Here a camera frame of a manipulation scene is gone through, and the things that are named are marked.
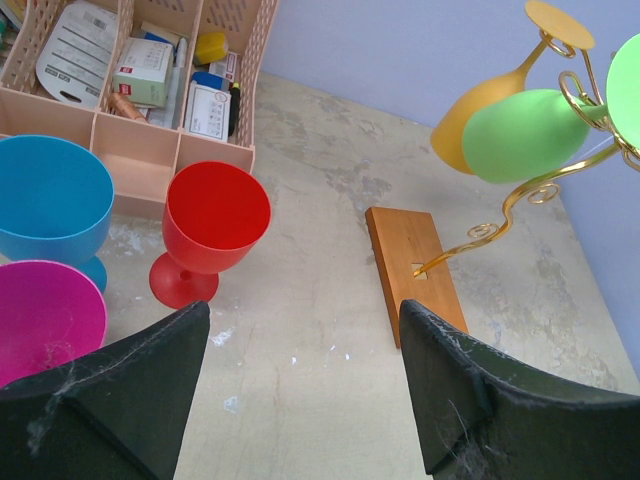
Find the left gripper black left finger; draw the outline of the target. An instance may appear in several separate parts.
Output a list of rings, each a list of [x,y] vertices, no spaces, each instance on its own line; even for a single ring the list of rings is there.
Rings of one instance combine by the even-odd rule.
[[[2,478],[173,478],[209,331],[198,301],[3,387]]]

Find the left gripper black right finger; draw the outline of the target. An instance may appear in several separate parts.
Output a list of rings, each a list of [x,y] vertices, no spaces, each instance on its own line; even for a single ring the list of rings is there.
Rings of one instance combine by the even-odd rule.
[[[401,304],[400,336],[432,478],[638,478],[638,396],[536,369],[415,300]]]

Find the pink plastic wine glass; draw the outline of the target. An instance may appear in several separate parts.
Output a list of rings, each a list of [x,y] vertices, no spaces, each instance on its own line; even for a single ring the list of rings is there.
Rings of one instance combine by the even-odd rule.
[[[46,260],[1,266],[1,385],[104,345],[108,311],[89,277]]]

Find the red plastic wine glass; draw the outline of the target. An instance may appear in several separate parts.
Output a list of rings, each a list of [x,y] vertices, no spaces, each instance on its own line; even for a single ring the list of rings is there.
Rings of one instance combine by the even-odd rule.
[[[249,253],[271,217],[265,188],[247,171],[221,161],[181,169],[167,191],[162,218],[166,252],[150,269],[153,295],[173,309],[211,301],[219,274]]]

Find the blue plastic wine glass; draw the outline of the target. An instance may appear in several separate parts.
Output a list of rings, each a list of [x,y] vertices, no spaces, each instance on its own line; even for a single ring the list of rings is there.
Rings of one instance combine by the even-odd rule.
[[[86,148],[46,135],[1,140],[1,254],[7,259],[63,263],[105,291],[108,274],[97,252],[114,202],[110,172]]]

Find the green plastic wine glass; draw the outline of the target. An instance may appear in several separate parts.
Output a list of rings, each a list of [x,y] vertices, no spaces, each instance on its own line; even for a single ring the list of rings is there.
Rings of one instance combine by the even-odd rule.
[[[639,153],[639,37],[611,61],[606,99],[595,101],[579,77],[565,70],[557,89],[530,89],[477,111],[463,132],[463,153],[472,172],[501,184],[529,180],[561,167],[592,129],[608,130]]]

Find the wooden rack base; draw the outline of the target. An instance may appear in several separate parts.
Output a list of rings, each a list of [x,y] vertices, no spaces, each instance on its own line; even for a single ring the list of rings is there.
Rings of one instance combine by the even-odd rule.
[[[431,214],[372,206],[365,213],[372,249],[396,346],[399,310],[414,299],[457,329],[468,330],[448,266],[414,272],[443,252]]]

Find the orange plastic wine glass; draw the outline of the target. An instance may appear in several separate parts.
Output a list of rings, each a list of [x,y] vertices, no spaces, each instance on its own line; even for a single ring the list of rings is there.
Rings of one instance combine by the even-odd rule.
[[[524,91],[529,71],[546,49],[565,58],[573,58],[578,50],[586,53],[595,47],[592,33],[559,8],[544,1],[528,1],[525,12],[539,29],[537,46],[511,72],[486,80],[462,95],[432,131],[430,142],[434,152],[459,172],[472,172],[463,154],[463,131],[473,114]]]

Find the copper coloured tube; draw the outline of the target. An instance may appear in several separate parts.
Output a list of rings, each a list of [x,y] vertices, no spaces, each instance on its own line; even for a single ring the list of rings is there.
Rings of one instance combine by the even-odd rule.
[[[117,92],[112,92],[108,97],[108,105],[118,115],[146,123],[147,119],[142,112],[125,96]]]

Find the white blue box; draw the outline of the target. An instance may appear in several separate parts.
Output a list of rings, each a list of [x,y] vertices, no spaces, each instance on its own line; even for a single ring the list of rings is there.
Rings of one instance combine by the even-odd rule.
[[[208,72],[192,75],[184,124],[187,133],[228,141],[232,95],[222,86],[222,79]]]

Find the peach plastic file organizer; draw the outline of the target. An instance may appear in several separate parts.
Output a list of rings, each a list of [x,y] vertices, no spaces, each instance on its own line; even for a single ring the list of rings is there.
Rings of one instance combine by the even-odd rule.
[[[64,104],[45,94],[36,61],[63,9],[64,1],[29,1],[22,28],[1,74],[1,135],[41,134],[79,144],[98,156],[115,183],[117,214],[161,218],[174,174],[204,160],[220,160],[251,171],[255,161],[255,90],[265,47],[278,8],[275,1],[103,1],[118,15],[116,61],[124,42],[147,21],[188,40],[225,33],[239,54],[239,119],[228,142],[210,140],[183,126],[167,129],[118,116],[107,105],[112,83],[105,80],[93,109]]]

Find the black yellow marker pen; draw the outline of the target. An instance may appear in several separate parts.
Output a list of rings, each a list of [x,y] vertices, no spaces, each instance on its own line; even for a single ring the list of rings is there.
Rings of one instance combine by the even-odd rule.
[[[231,137],[235,133],[239,120],[241,103],[240,84],[238,82],[234,82],[229,89],[229,93],[231,95],[231,104],[229,111],[228,136]]]

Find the white medicine box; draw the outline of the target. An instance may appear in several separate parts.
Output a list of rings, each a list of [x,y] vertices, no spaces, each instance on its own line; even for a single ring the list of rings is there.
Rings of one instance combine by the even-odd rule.
[[[173,50],[169,43],[128,38],[113,71],[114,92],[136,104],[163,108],[173,69]]]

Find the white blister pack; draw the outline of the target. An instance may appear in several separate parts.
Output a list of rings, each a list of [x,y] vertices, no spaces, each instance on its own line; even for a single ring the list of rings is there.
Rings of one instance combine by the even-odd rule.
[[[69,3],[36,62],[42,88],[87,109],[99,104],[117,33],[117,14],[88,1]]]

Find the yellow object in organizer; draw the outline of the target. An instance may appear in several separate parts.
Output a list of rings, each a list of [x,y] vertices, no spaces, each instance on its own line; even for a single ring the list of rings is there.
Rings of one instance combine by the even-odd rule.
[[[229,44],[224,32],[199,35],[196,40],[193,63],[196,66],[215,63],[226,57]]]

